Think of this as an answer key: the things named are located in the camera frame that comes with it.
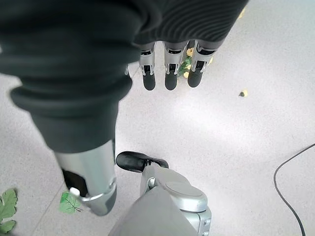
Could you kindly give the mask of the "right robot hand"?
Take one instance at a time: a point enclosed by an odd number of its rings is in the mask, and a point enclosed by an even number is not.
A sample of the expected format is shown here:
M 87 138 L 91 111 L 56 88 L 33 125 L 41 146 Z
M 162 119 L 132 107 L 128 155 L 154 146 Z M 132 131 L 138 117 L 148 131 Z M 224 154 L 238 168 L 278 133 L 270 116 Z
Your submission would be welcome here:
M 68 189 L 96 215 L 113 208 L 115 126 L 139 62 L 155 87 L 154 46 L 164 43 L 172 90 L 185 47 L 194 47 L 189 85 L 221 46 L 245 0 L 3 0 L 0 71 L 16 76 L 14 104 L 29 112 L 54 152 Z

